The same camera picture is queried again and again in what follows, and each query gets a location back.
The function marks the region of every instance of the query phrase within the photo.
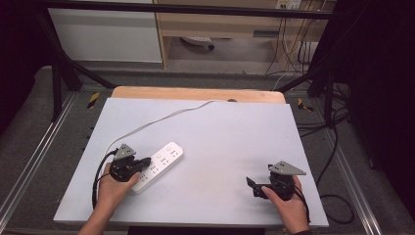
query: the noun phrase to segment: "tape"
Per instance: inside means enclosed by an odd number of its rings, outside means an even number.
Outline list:
[[[299,98],[299,109],[300,110],[307,110],[309,112],[314,112],[314,109],[312,107],[307,107],[302,103],[302,98]]]
[[[90,109],[94,108],[95,102],[97,102],[99,96],[100,96],[100,92],[95,92],[91,96],[91,99],[89,100],[89,103],[88,103],[88,106],[86,107],[86,109],[90,110]]]

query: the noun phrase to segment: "power strip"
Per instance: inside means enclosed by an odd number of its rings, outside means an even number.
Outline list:
[[[183,149],[170,142],[151,156],[150,165],[141,172],[140,178],[132,190],[136,194],[143,193],[150,185],[166,174],[172,167],[183,159]]]
[[[301,0],[278,0],[276,9],[282,10],[298,10],[301,4]]]

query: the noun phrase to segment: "wooden edge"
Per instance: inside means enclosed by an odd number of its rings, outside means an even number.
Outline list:
[[[112,98],[139,98],[165,100],[224,100],[238,102],[286,104],[281,92],[257,90],[227,90],[199,88],[167,88],[119,86],[114,89]]]

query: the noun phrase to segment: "forearm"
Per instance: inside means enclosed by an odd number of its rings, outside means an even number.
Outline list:
[[[113,215],[114,210],[115,209],[113,209],[113,206],[98,204],[78,234],[103,234],[108,221]]]

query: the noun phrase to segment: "gray metal part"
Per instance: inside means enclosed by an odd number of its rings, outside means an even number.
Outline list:
[[[306,175],[305,171],[291,165],[284,161],[278,164],[272,165],[268,168],[271,172],[283,174],[283,175]]]
[[[114,160],[120,160],[135,155],[135,151],[128,145],[122,144],[115,154]]]

